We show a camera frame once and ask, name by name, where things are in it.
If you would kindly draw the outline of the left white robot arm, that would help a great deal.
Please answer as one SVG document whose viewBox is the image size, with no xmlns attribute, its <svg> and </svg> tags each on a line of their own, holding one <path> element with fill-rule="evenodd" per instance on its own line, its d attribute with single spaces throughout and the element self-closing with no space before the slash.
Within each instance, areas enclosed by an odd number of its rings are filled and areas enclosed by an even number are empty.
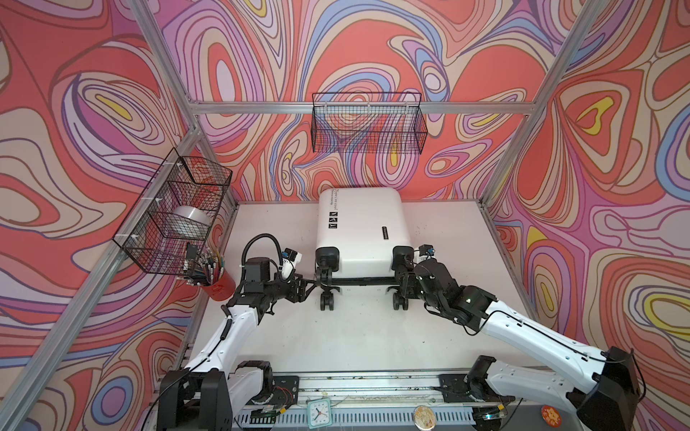
<svg viewBox="0 0 690 431">
<path fill-rule="evenodd" d="M 268 258 L 243 265 L 235 294 L 221 307 L 225 319 L 210 341 L 184 368 L 165 376 L 151 408 L 157 430 L 230 430 L 248 404 L 259 408 L 261 418 L 276 418 L 296 404 L 298 378 L 280 382 L 270 362 L 238 359 L 275 303 L 303 303 L 320 285 L 293 268 L 284 274 L 271 267 Z"/>
</svg>

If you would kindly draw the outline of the black suitcase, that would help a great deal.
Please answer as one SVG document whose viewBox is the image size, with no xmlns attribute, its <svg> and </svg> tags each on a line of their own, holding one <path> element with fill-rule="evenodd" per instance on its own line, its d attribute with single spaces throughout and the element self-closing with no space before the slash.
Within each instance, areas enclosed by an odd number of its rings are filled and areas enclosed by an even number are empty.
<svg viewBox="0 0 690 431">
<path fill-rule="evenodd" d="M 320 309 L 334 309 L 342 287 L 381 287 L 394 293 L 394 308 L 407 308 L 403 276 L 414 248 L 401 196 L 392 188 L 343 188 L 321 193 L 314 265 L 323 293 Z"/>
</svg>

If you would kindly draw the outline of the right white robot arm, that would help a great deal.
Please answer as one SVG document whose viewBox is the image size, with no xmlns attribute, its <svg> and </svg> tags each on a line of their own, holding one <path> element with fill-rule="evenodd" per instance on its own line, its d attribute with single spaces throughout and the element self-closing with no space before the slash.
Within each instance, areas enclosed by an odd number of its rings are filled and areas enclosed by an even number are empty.
<svg viewBox="0 0 690 431">
<path fill-rule="evenodd" d="M 629 430 L 644 392 L 634 353 L 601 350 L 570 339 L 514 310 L 490 292 L 460 286 L 433 258 L 399 258 L 396 306 L 420 299 L 427 312 L 486 335 L 544 365 L 535 370 L 482 355 L 465 375 L 466 396 L 476 402 L 523 399 L 575 415 L 589 430 Z"/>
</svg>

